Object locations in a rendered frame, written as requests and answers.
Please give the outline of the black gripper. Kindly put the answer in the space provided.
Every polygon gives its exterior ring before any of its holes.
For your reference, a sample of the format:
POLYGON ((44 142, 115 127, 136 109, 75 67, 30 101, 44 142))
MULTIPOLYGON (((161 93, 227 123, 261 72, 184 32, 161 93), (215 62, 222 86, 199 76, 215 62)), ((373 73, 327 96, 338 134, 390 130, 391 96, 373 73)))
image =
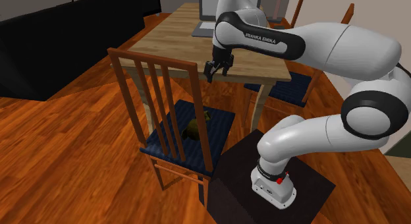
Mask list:
POLYGON ((230 49, 221 49, 215 45, 213 46, 212 57, 213 60, 207 61, 204 67, 204 75, 209 83, 212 83, 216 69, 223 68, 222 75, 227 76, 228 70, 232 67, 234 61, 234 55, 230 49))

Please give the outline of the olive green figure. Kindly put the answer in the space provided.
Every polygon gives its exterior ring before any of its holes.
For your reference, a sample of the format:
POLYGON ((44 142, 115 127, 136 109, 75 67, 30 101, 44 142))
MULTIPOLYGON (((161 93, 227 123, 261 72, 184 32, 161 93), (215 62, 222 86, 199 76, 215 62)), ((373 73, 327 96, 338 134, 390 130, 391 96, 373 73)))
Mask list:
POLYGON ((186 128, 182 131, 181 137, 183 140, 189 138, 191 140, 198 141, 200 140, 200 134, 198 130, 197 118, 192 119, 186 128))

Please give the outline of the light wooden table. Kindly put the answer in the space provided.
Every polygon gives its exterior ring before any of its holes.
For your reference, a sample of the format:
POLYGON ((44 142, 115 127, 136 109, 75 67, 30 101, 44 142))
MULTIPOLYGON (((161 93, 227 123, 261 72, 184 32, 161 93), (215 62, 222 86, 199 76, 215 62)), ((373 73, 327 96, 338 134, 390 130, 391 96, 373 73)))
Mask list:
POLYGON ((199 4, 184 3, 175 12, 154 27, 128 50, 181 61, 190 61, 198 65, 201 89, 209 88, 204 97, 214 95, 216 98, 227 96, 229 86, 240 84, 261 84, 256 95, 254 106, 244 98, 236 99, 238 107, 250 108, 244 117, 250 116, 248 128, 253 131, 262 123, 261 114, 272 86, 278 81, 289 81, 290 74, 282 59, 269 57, 245 49, 234 49, 234 65, 226 76, 220 72, 213 77, 211 84, 203 74, 206 61, 212 58, 212 39, 193 37, 192 32, 199 23, 199 4))

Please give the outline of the grey laptop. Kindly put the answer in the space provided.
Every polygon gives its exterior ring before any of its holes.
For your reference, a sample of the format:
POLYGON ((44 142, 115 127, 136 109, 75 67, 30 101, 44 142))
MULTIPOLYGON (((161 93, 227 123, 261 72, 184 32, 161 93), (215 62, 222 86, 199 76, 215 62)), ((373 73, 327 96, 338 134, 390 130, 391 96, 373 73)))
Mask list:
POLYGON ((212 38, 215 28, 218 0, 199 0, 200 21, 192 32, 193 37, 212 38))

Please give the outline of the black sofa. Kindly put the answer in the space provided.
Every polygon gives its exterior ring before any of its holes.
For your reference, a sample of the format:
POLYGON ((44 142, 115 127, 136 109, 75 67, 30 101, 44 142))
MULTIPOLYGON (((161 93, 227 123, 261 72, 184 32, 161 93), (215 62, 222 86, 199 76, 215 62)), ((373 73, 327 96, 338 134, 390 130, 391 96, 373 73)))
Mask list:
POLYGON ((1 21, 0 97, 49 99, 160 12, 160 0, 77 0, 1 21))

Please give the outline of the dark robot stand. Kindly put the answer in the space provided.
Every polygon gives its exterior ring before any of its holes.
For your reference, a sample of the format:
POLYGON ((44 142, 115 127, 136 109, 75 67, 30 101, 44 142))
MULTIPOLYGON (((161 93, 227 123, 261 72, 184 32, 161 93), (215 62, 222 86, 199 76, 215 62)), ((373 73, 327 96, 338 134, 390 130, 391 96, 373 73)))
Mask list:
POLYGON ((252 190, 260 157, 255 130, 223 153, 209 183, 207 210, 217 224, 311 224, 335 185, 293 157, 285 167, 296 189, 290 207, 279 210, 252 190))

